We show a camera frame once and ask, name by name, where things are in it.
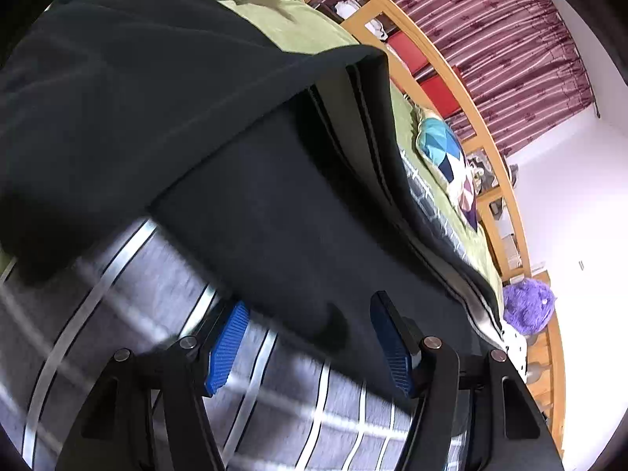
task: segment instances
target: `blue gripper pad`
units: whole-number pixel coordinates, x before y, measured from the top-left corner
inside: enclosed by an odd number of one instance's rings
[[[410,375],[412,358],[404,345],[384,305],[375,297],[371,299],[371,323],[382,346],[392,380],[406,396],[414,392],[414,383]]]
[[[205,380],[205,387],[209,394],[215,395],[227,382],[247,325],[249,325],[249,310],[242,301],[238,301],[210,351],[209,371]]]

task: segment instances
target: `pink curtain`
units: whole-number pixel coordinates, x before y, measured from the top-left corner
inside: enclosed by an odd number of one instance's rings
[[[314,0],[327,10],[339,0]],[[458,66],[499,150],[508,155],[578,113],[593,93],[551,0],[393,0]],[[389,32],[394,25],[384,22]],[[416,74],[421,81],[428,67]],[[462,112],[448,119],[473,135]]]

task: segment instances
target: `purple fluffy ball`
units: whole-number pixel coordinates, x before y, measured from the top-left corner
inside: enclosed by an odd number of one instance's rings
[[[504,320],[522,335],[536,335],[550,321],[555,302],[550,287],[525,278],[504,287]]]

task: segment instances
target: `purple curtain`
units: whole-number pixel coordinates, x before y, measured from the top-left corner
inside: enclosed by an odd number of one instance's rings
[[[339,0],[313,0],[327,10]],[[551,0],[393,0],[458,66],[500,152],[508,155],[593,102],[582,60]],[[384,23],[387,31],[394,25]],[[418,81],[433,74],[427,67]],[[460,111],[448,119],[473,136]]]

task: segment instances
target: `purple plush toy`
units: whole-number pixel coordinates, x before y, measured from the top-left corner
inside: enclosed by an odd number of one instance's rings
[[[545,283],[525,278],[504,287],[504,320],[522,335],[536,335],[550,321],[555,302]]]

